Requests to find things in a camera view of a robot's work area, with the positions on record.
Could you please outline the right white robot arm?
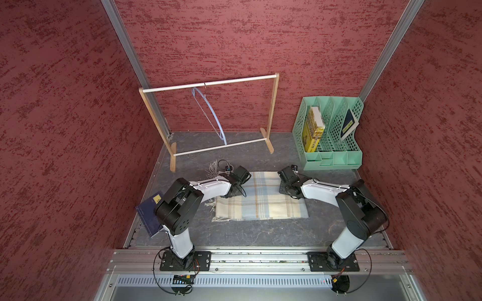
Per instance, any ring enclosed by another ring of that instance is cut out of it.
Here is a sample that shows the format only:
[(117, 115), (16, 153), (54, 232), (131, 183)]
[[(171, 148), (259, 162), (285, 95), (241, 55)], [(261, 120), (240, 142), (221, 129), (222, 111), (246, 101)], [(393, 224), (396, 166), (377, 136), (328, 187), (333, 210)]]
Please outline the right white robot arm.
[(341, 265), (382, 226), (389, 224), (388, 214), (361, 179), (351, 185), (325, 183), (295, 173), (291, 167), (278, 172), (281, 193), (295, 199), (313, 199), (336, 206), (345, 228), (328, 247), (328, 259)]

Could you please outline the plaid beige blue scarf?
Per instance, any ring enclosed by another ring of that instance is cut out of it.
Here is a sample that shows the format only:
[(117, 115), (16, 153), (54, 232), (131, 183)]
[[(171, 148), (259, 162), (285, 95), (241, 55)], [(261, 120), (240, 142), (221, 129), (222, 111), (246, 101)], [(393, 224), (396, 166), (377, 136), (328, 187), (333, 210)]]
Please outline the plaid beige blue scarf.
[(308, 218), (305, 200), (281, 194), (276, 172), (255, 171), (242, 185), (243, 193), (231, 198), (216, 197), (204, 202), (215, 212), (213, 221), (254, 221)]

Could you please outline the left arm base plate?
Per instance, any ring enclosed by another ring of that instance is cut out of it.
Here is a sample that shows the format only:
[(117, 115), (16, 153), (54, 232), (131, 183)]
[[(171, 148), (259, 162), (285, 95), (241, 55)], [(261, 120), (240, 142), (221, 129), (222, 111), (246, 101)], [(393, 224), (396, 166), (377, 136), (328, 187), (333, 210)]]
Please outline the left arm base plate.
[(185, 258), (180, 258), (172, 251), (163, 252), (156, 256), (159, 260), (160, 271), (173, 272), (205, 272), (209, 271), (212, 253), (206, 251), (191, 251)]

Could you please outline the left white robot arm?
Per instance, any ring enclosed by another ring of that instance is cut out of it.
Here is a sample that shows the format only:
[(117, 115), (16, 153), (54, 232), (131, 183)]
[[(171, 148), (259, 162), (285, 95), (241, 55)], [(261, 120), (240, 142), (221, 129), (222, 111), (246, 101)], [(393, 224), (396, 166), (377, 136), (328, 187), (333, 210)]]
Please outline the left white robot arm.
[(154, 214), (167, 231), (171, 252), (180, 260), (190, 256), (194, 245), (189, 226), (200, 205), (213, 198), (230, 198), (237, 193), (244, 195), (242, 185), (251, 178), (251, 173), (242, 166), (229, 173), (202, 181), (187, 181), (178, 178), (156, 205)]

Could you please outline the light blue clothes hanger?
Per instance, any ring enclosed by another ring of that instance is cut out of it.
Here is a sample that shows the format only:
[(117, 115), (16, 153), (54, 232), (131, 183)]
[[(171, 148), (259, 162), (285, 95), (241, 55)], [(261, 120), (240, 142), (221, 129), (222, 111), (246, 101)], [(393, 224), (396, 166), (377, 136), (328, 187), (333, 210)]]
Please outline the light blue clothes hanger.
[(202, 93), (202, 91), (194, 87), (192, 88), (192, 97), (198, 108), (201, 110), (204, 117), (207, 119), (208, 123), (210, 124), (211, 128), (217, 134), (218, 138), (223, 142), (224, 145), (227, 145), (227, 138), (225, 136), (223, 127), (218, 119), (218, 116), (213, 109), (211, 103), (207, 99), (207, 96)]

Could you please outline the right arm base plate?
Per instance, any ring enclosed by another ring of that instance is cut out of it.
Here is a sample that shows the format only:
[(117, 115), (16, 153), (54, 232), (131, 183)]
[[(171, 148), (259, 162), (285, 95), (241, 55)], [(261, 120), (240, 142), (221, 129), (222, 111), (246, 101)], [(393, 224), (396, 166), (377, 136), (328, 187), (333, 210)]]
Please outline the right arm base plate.
[(307, 252), (308, 263), (312, 272), (359, 272), (360, 267), (354, 253), (340, 259), (333, 252)]

